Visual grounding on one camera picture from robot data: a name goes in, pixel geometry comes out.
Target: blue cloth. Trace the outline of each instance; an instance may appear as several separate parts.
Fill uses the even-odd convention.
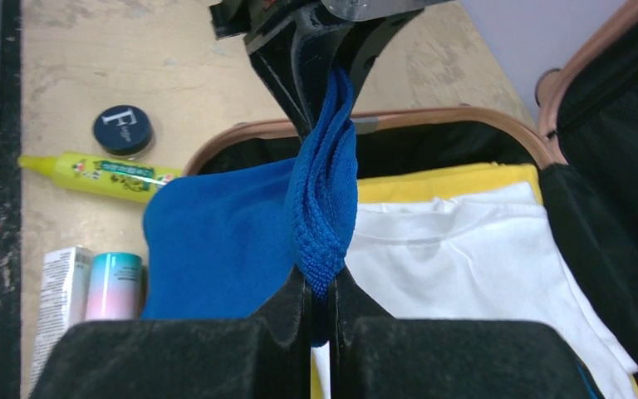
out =
[[[326,303],[358,202],[345,72],[331,73],[326,91],[296,160],[185,177],[155,195],[143,220],[150,291],[141,318],[245,318],[282,286],[293,264],[318,304]],[[325,340],[322,330],[315,344]]]
[[[591,386],[591,383],[588,381],[588,377],[586,377],[586,373],[583,372],[583,370],[581,369],[581,366],[578,366],[578,372],[581,374],[581,377],[583,378],[583,382],[586,384],[586,391],[588,391],[588,395],[591,396],[591,399],[598,399],[598,395],[596,395],[596,392],[593,391],[593,387]]]
[[[245,318],[285,282],[283,206],[295,160],[169,182],[148,204],[143,319]]]
[[[356,227],[358,162],[350,119],[353,88],[341,69],[330,73],[326,98],[302,143],[285,203],[292,254],[318,304],[344,268]]]

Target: pastel gradient can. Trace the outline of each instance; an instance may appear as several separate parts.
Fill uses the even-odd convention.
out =
[[[91,265],[86,320],[138,318],[143,261],[138,255],[108,252],[94,257]]]

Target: glue tube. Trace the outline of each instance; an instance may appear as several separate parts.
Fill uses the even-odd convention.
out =
[[[85,320],[138,318],[142,288],[140,256],[125,252],[96,255],[91,264]]]
[[[55,185],[66,189],[141,203],[150,201],[162,186],[182,175],[181,170],[76,152],[60,156],[23,155],[18,158],[18,165],[49,176]]]

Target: tabletop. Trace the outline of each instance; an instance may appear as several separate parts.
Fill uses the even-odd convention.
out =
[[[217,42],[214,0],[23,0],[22,152],[103,155],[91,127],[104,109],[144,110],[157,137],[140,161],[181,168],[239,122],[283,117],[241,37]],[[532,124],[457,2],[427,9],[378,58],[358,111],[489,106]],[[22,176],[22,396],[31,370],[43,255],[72,245],[147,258],[145,207]]]

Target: white box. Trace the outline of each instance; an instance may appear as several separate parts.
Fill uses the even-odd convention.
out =
[[[31,391],[57,341],[69,327],[84,321],[92,256],[91,251],[82,247],[60,249],[45,255],[33,348]]]

